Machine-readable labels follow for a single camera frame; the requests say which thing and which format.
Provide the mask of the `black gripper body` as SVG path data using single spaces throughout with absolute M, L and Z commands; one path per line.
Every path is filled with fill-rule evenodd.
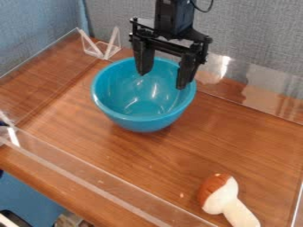
M 163 51 L 182 57 L 186 52 L 194 53 L 201 64 L 206 62 L 213 38 L 194 28 L 195 12 L 210 12 L 214 4 L 203 10 L 197 0 L 157 0 L 153 19 L 131 18 L 132 37 L 146 40 L 155 51 Z

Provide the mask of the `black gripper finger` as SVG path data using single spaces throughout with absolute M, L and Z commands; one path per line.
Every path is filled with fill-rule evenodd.
M 201 65 L 201 60 L 194 53 L 186 52 L 182 56 L 178 69 L 177 88 L 185 89 L 187 84 L 193 82 L 194 76 Z
M 132 50 L 138 72 L 140 75 L 146 75 L 153 70 L 155 49 L 146 40 L 140 39 L 138 36 L 134 36 Z

